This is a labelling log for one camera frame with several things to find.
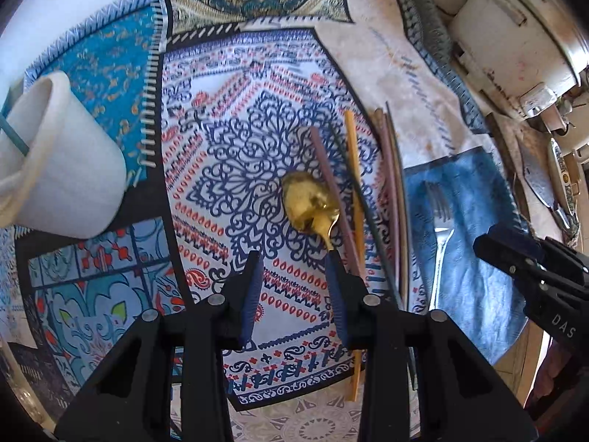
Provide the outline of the silver metal fork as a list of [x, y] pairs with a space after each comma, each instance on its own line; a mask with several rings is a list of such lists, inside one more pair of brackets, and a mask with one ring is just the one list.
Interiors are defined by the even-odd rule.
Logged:
[[439, 306], [443, 261], [447, 245], [452, 235], [454, 235], [455, 227], [453, 212], [442, 188], [439, 184], [431, 182], [427, 182], [425, 187], [432, 211], [433, 230], [436, 239], [433, 283], [428, 304], [428, 310], [432, 311]]

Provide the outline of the mauve purple chopstick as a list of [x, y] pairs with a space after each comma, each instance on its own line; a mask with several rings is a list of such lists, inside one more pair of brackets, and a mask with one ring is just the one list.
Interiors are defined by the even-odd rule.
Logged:
[[317, 156], [318, 164], [321, 168], [321, 174], [324, 177], [324, 181], [327, 184], [329, 192], [334, 197], [334, 201], [338, 205], [339, 211], [341, 212], [338, 218], [338, 227], [339, 231], [341, 232], [343, 246], [345, 247], [346, 260], [348, 261], [349, 268], [353, 274], [364, 278], [366, 276], [366, 271], [364, 270], [362, 266], [362, 260], [359, 258], [359, 254], [356, 251], [355, 239], [353, 238], [352, 229], [350, 228], [348, 219], [345, 215], [345, 207], [343, 206], [341, 196], [339, 195], [338, 184], [336, 183], [334, 173], [331, 170], [328, 154], [324, 149], [324, 144], [322, 143], [321, 135], [317, 127], [310, 128], [310, 139], [314, 145], [314, 151], [315, 155]]

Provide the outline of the dark grey chopstick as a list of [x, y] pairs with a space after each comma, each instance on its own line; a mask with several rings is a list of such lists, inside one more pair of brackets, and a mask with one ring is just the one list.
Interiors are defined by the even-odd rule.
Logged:
[[407, 221], [407, 202], [405, 196], [404, 176], [402, 163], [400, 159], [399, 147], [396, 139], [396, 132], [393, 126], [390, 107], [388, 104], [385, 104], [384, 115], [387, 118], [387, 129], [390, 136], [390, 142], [392, 147], [392, 159], [395, 173], [394, 180], [396, 184], [398, 201], [398, 222], [400, 228], [400, 283], [399, 286], [397, 286], [397, 289], [401, 300], [399, 305], [403, 310], [407, 311], [411, 258], [409, 254], [410, 237], [409, 223]]

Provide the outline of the gold metal spoon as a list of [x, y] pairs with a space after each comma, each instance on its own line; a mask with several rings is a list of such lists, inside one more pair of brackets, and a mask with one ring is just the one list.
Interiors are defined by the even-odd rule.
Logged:
[[282, 201], [290, 225], [303, 234], [317, 235], [331, 252], [334, 249], [331, 231], [341, 210], [328, 187], [306, 172], [287, 173], [281, 184]]

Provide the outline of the dark green chopstick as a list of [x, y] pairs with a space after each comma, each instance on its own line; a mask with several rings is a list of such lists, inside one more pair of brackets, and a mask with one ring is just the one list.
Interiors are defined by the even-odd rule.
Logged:
[[345, 164], [348, 180], [359, 197], [366, 224], [373, 236], [374, 245], [384, 276], [388, 283], [389, 298], [385, 299], [370, 293], [363, 279], [345, 270], [337, 250], [333, 249], [325, 257], [325, 276], [327, 277], [331, 309], [338, 337], [349, 350], [368, 353], [366, 376], [376, 374], [379, 367], [400, 369], [402, 376], [410, 379], [405, 386], [416, 385], [416, 368], [412, 351], [404, 346], [400, 317], [408, 313], [400, 307], [400, 295], [395, 286], [393, 267], [387, 259], [387, 250], [382, 242], [373, 212], [362, 194], [359, 179], [355, 177], [352, 164]]

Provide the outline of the teal chopstick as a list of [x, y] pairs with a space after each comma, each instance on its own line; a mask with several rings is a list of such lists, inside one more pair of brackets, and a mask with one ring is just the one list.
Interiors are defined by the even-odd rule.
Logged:
[[0, 114], [0, 128], [1, 128], [1, 131], [5, 133], [6, 137], [10, 140], [10, 142], [14, 145], [14, 147], [24, 157], [26, 157], [29, 153], [28, 145], [18, 135], [18, 133], [13, 129], [13, 127], [10, 125], [10, 123], [6, 120], [6, 118], [2, 114]]

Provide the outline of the brown chopstick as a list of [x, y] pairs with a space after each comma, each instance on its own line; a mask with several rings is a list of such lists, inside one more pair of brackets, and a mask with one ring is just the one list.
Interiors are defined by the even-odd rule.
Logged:
[[394, 180], [394, 166], [392, 159], [392, 147], [390, 136], [387, 129], [387, 118], [382, 108], [374, 111], [374, 118], [378, 133], [380, 134], [380, 145], [382, 149], [382, 158], [384, 163], [385, 185], [387, 186], [388, 199], [388, 220], [390, 247], [392, 251], [392, 266], [395, 286], [400, 283], [400, 228], [398, 222], [398, 201], [396, 184]]

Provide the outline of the kitchen cleaver knife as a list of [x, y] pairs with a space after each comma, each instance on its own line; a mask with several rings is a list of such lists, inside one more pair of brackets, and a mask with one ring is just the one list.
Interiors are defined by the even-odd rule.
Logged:
[[527, 149], [520, 139], [517, 140], [517, 144], [522, 160], [524, 180], [526, 180], [532, 193], [542, 202], [543, 206], [548, 208], [552, 217], [556, 221], [558, 228], [561, 229], [561, 232], [567, 236], [572, 235], [571, 223], [568, 220], [564, 208], [561, 207], [561, 204], [558, 203], [557, 198], [554, 196], [552, 183], [550, 177], [548, 177], [548, 173], [543, 170], [543, 167], [540, 165], [536, 156]]

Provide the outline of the white plate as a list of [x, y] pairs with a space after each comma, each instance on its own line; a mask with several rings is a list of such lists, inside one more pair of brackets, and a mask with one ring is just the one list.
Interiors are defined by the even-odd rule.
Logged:
[[557, 201], [560, 207], [564, 209], [564, 213], [567, 214], [570, 225], [579, 225], [571, 177], [565, 165], [560, 146], [553, 137], [549, 139], [547, 154], [550, 178]]

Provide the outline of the white rice cooker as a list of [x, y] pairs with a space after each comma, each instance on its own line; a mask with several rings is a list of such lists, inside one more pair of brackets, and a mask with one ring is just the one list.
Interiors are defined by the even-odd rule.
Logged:
[[562, 0], [467, 0], [449, 33], [471, 84], [512, 119], [581, 85], [588, 37]]

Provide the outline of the white ceramic utensil cup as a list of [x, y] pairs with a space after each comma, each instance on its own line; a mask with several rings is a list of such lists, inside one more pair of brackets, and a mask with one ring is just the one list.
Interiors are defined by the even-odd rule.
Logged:
[[127, 169], [118, 145], [74, 95], [68, 76], [40, 78], [5, 116], [29, 147], [1, 131], [1, 225], [91, 238], [119, 210]]

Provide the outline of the patterned patchwork table mat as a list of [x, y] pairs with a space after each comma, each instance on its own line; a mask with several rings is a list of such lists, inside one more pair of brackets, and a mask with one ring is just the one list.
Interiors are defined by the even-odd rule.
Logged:
[[144, 309], [182, 310], [220, 291], [258, 250], [264, 283], [253, 338], [226, 353], [230, 410], [276, 440], [343, 441], [352, 355], [335, 332], [324, 245], [286, 218], [279, 181], [321, 168], [317, 127], [352, 222], [338, 146], [355, 117], [362, 194], [392, 256], [374, 111], [390, 107], [403, 166], [411, 263], [408, 309], [428, 307], [436, 242], [425, 184], [454, 218], [439, 306], [490, 362], [525, 326], [511, 280], [474, 256], [491, 225], [520, 225], [478, 106], [450, 63], [434, 0], [116, 0], [46, 45], [23, 73], [55, 71], [119, 146], [122, 221], [95, 238], [10, 228], [3, 271], [20, 284], [32, 338], [10, 350], [60, 418]]

